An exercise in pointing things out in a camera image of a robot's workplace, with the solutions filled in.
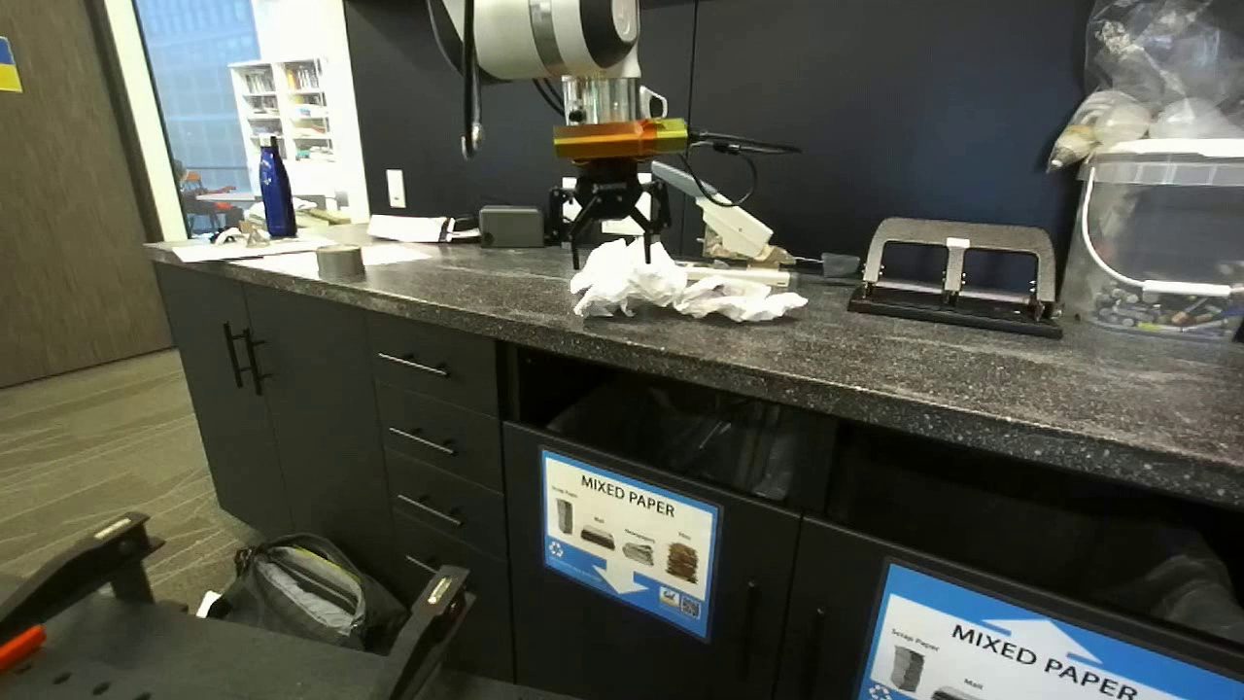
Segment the countertop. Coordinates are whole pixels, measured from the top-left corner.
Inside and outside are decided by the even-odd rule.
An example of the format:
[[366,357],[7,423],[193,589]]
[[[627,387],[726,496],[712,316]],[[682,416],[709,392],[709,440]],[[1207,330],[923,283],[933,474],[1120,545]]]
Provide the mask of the countertop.
[[784,321],[573,316],[561,247],[366,247],[366,281],[324,281],[312,254],[213,264],[224,276],[515,346],[675,377],[900,426],[1076,474],[1244,509],[1244,346],[1064,321],[1017,339],[853,316],[810,287]]

